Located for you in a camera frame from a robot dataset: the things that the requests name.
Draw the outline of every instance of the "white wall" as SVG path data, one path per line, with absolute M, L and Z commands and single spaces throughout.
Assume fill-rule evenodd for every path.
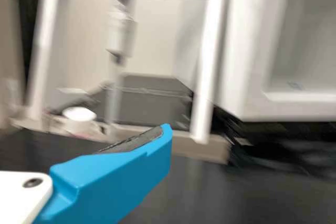
M 115 0 L 68 0 L 67 87 L 92 90 L 109 77 L 107 13 Z
M 66 36 L 67 87 L 92 90 L 113 76 L 105 48 L 108 11 L 115 1 L 67 0 L 67 20 L 62 24 L 66 26 L 62 33 Z M 173 75 L 181 2 L 136 0 L 137 25 L 126 73 Z
M 125 72 L 172 76 L 182 0 L 136 0 L 132 57 Z

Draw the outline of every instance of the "black surface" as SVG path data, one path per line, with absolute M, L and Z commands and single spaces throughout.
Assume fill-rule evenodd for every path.
M 172 157 L 171 171 L 121 223 L 336 223 L 336 185 Z
M 91 154 L 108 145 L 22 129 L 0 139 L 0 170 L 48 173 L 51 165 Z
M 47 172 L 107 144 L 20 130 L 0 140 L 0 170 Z M 336 184 L 172 156 L 171 170 L 121 223 L 336 223 Z

